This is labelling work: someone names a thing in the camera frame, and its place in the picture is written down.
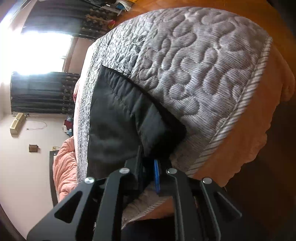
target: electrical wire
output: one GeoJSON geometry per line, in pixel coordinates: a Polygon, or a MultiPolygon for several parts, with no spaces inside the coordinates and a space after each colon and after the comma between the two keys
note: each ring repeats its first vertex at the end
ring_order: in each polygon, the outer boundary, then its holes
{"type": "Polygon", "coordinates": [[[47,127],[47,124],[45,121],[42,121],[42,120],[33,120],[33,119],[26,119],[27,121],[37,121],[37,122],[42,122],[45,124],[45,126],[41,127],[41,128],[27,128],[26,131],[34,131],[34,130],[42,130],[44,128],[47,127]]]}

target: stitched wavy pattern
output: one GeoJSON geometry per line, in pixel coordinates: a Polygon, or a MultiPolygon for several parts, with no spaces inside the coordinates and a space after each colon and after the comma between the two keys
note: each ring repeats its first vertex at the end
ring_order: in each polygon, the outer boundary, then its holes
{"type": "MultiPolygon", "coordinates": [[[[249,19],[197,7],[152,11],[98,39],[80,107],[79,180],[86,177],[89,109],[101,64],[131,78],[186,126],[187,136],[171,160],[192,175],[248,105],[271,41],[249,19]]],[[[149,186],[128,206],[123,222],[136,220],[163,202],[152,189],[149,186]]]]}

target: patterned curtain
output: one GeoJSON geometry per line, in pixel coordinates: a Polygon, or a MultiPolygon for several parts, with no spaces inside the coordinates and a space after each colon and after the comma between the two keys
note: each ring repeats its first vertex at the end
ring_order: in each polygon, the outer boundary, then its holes
{"type": "Polygon", "coordinates": [[[110,31],[116,16],[78,0],[37,1],[22,32],[57,32],[96,40],[110,31]]]}
{"type": "Polygon", "coordinates": [[[50,72],[11,77],[11,111],[24,113],[73,114],[74,87],[79,74],[50,72]]]}

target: bedsheet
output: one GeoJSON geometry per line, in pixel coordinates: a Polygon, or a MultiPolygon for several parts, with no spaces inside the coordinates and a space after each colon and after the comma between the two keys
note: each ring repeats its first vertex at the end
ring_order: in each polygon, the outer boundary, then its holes
{"type": "MultiPolygon", "coordinates": [[[[280,98],[294,92],[294,77],[272,39],[250,20],[204,8],[141,15],[98,39],[86,55],[74,116],[76,156],[84,164],[87,108],[101,64],[130,77],[186,125],[173,165],[221,186],[255,158],[280,98]]],[[[82,180],[83,167],[78,173],[82,180]]],[[[169,202],[150,186],[124,211],[123,223],[165,216],[169,202]]]]}

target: wooden bed frame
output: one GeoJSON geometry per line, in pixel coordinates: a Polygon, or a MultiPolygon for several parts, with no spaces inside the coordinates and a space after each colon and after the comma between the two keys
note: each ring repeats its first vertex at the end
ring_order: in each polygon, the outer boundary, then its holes
{"type": "Polygon", "coordinates": [[[52,165],[54,163],[54,156],[56,156],[58,152],[59,150],[49,152],[49,183],[50,183],[50,193],[52,195],[53,206],[57,205],[57,193],[54,186],[52,165]]]}

